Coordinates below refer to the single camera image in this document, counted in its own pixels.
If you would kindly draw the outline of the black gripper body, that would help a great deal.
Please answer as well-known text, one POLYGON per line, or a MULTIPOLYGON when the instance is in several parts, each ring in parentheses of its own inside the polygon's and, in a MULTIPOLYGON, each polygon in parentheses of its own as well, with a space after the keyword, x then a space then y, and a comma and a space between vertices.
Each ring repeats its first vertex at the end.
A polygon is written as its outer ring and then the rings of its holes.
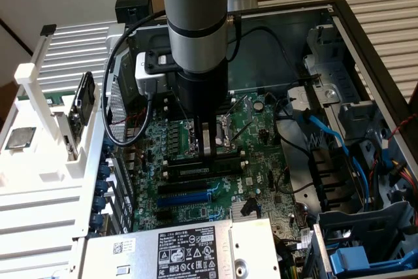
POLYGON ((223 59, 205 73, 176 73, 178 97, 194 116, 213 116, 225 100, 228 90, 228 61, 223 59))

